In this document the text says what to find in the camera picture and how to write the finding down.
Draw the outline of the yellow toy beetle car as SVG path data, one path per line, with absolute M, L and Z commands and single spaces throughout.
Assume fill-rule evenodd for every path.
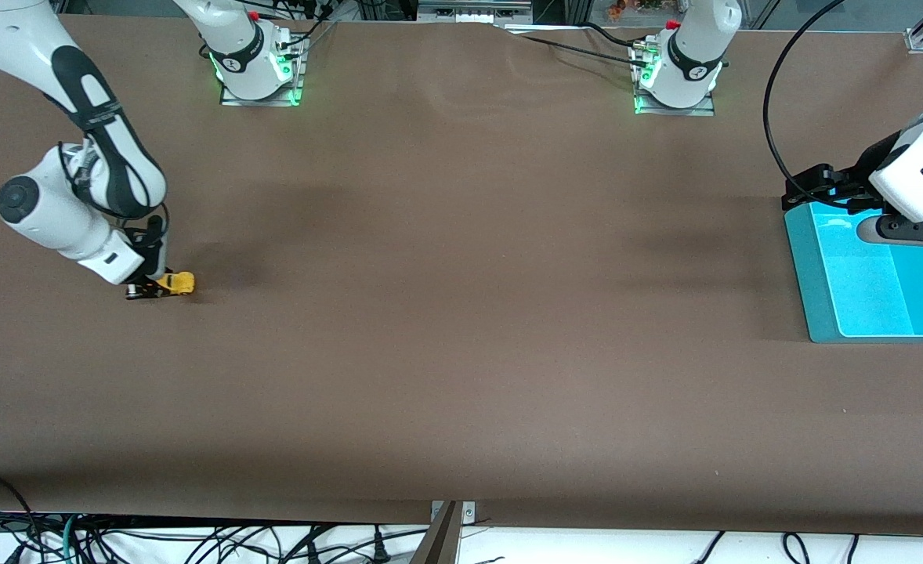
M 170 296 L 186 296 L 195 292 L 195 276 L 191 272 L 165 272 L 156 281 L 158 298 Z

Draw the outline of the cyan plastic bin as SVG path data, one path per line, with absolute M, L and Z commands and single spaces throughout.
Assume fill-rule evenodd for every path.
M 878 215 L 820 203 L 784 213 L 812 342 L 923 342 L 923 246 L 863 240 Z

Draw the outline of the small orange objects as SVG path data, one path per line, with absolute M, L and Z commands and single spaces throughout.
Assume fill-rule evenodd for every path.
M 611 0 L 606 8 L 609 20 L 623 17 L 651 15 L 664 10 L 666 0 Z

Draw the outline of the gray equipment box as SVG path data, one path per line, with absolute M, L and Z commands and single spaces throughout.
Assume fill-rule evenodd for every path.
M 531 25 L 532 0 L 418 0 L 416 21 Z

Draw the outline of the dark slanted bar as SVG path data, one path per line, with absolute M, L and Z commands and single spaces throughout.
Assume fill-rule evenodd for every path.
M 457 564 L 465 517 L 464 502 L 441 503 L 409 564 Z

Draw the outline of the metal table edge bracket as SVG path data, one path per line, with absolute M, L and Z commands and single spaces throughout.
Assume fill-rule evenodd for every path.
M 432 503 L 432 511 L 430 511 L 430 522 L 434 522 L 437 519 L 437 515 L 440 513 L 441 507 L 446 504 L 446 501 L 437 500 Z M 462 501 L 458 502 L 459 514 L 461 514 L 461 524 L 464 526 L 471 526 L 476 524 L 476 502 L 475 501 Z

